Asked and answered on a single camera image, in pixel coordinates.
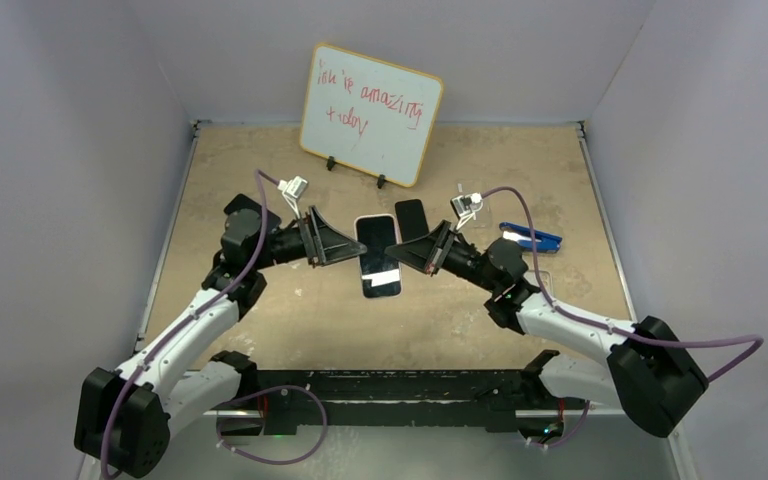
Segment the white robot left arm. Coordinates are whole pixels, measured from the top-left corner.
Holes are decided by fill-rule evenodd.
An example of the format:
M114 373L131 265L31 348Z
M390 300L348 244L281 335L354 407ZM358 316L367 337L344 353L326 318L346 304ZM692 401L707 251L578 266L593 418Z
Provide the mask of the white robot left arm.
M99 460L100 475L142 478L172 438L216 406L244 409L262 388L256 364L239 352L214 355L185 373L256 304L267 281L262 269L305 259L327 266L367 248L329 225L316 208L285 228L268 225L266 209L230 213L212 268L187 308L154 341L113 370L97 368L81 387L75 447Z

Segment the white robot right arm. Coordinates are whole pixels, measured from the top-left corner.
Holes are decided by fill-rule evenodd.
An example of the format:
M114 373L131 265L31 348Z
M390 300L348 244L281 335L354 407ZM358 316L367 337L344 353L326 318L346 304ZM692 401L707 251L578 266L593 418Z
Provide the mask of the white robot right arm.
M499 327L550 340L571 355L544 350L522 371L521 392L536 407L577 398L620 408L648 434L665 438L708 390L709 380L673 330L649 316L640 323L604 319L560 302L526 277L523 250L499 238L483 252L441 222L431 233L388 246L404 266L444 270L489 292L484 307Z

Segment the black phone in centre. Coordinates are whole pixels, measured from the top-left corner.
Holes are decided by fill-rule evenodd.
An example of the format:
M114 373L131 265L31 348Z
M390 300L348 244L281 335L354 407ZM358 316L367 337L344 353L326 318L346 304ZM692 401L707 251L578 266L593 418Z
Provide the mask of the black phone in centre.
M394 209L403 242L416 240L429 233L424 205L420 199L398 201Z

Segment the clear magsafe phone case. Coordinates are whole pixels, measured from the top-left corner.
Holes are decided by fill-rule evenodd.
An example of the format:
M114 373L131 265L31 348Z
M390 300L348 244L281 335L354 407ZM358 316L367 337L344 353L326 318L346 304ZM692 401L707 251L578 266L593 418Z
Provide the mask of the clear magsafe phone case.
M455 195L469 195L473 193L483 194L489 190L490 186L483 180L474 178L462 178L455 181ZM487 229L492 225L492 210L489 201L484 200L482 207L477 211L475 217L466 222L461 231L466 233L469 230Z

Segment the black phone on left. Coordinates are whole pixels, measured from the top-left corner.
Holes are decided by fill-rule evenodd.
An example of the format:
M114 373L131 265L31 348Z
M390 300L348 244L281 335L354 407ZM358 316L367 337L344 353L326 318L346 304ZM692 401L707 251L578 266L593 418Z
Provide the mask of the black phone on left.
M223 209L223 213L226 216L238 212L240 210L252 210L256 212L261 211L261 205L258 201L253 200L245 194L237 194Z

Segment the beige phone case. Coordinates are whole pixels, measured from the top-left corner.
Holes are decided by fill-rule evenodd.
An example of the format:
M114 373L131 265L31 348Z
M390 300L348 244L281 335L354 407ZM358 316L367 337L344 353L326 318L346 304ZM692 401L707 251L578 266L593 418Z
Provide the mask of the beige phone case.
M535 287L543 285L544 290L552 297L555 296L552 275L549 271L529 270L524 278Z

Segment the blue black stapler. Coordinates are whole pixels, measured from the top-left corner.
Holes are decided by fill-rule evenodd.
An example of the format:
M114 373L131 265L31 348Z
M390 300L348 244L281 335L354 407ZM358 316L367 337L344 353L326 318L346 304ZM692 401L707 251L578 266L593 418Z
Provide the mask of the blue black stapler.
M538 253L557 253L563 241L560 236L510 222L501 222L498 227L504 239L513 241L524 249L535 248Z

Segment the yellow framed whiteboard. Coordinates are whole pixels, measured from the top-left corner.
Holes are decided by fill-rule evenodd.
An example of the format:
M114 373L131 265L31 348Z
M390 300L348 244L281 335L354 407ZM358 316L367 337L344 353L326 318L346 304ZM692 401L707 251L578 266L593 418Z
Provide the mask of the yellow framed whiteboard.
M300 147L411 187L443 93L436 76L320 43L312 53Z

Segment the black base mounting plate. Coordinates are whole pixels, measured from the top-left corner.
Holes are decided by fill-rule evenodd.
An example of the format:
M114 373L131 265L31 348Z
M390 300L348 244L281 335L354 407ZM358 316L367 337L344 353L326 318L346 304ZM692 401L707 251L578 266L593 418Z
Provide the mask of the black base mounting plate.
M475 426L359 426L329 424L321 400L467 400L492 394L529 406L560 400L537 386L527 369L478 370L260 370L247 374L243 385L230 400L218 407L255 407L261 413L267 435L293 435L300 426L327 423L355 427L472 427L489 433L529 433L539 435L548 429L558 432L560 418L526 418L513 422L494 421ZM290 403L311 401L319 410L321 423L304 425L287 420L266 422L270 400Z

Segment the aluminium frame rail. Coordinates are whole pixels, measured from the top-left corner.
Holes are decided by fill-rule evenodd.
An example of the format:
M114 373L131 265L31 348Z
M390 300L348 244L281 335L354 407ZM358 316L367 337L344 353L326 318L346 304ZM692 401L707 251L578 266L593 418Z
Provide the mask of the aluminium frame rail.
M526 418L566 418L581 415L588 411L590 415L619 415L620 409L607 408L605 405L581 402L574 399L550 400L545 405L536 407L516 404L513 400L503 399L501 394L467 400L321 400L325 408L327 421L336 425L359 426L400 426L400 425L437 425L437 426L475 426L494 421L506 423L515 419ZM270 400L266 422L287 420L291 423L313 425L321 423L318 407L311 401L290 403ZM262 420L261 413L255 407L223 406L208 410L205 417Z

